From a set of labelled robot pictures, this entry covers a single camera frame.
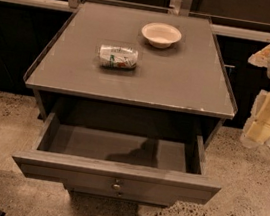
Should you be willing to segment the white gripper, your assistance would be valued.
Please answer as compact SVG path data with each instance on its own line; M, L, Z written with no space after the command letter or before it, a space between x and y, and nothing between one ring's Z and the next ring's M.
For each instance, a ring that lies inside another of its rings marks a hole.
M256 67L268 67L270 61L270 44L260 51L252 54L247 61ZM263 145L270 138L270 93L255 114L255 119L250 117L246 120L241 133L240 142L246 148L256 148Z

